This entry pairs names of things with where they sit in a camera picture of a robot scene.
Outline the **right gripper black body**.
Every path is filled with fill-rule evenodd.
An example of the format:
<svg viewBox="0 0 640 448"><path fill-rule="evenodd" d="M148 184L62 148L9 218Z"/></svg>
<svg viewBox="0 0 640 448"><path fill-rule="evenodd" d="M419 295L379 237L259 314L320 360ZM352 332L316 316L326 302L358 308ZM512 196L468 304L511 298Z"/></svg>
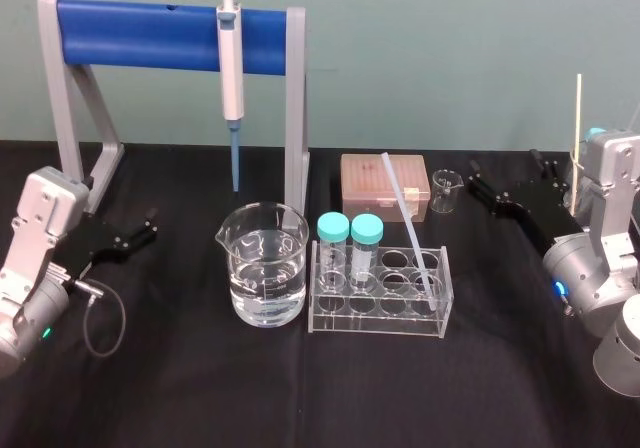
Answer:
<svg viewBox="0 0 640 448"><path fill-rule="evenodd" d="M583 232L564 206L566 191L564 183L552 179L530 180L514 188L516 220L540 256L557 238Z"/></svg>

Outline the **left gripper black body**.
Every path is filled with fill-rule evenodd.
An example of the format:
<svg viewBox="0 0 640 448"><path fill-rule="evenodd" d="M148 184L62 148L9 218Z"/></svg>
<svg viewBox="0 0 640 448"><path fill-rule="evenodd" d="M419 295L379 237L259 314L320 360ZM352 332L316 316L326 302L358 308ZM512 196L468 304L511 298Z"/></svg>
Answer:
<svg viewBox="0 0 640 448"><path fill-rule="evenodd" d="M116 261L121 256L121 233L89 213L56 246L53 263L70 279L79 279L90 266Z"/></svg>

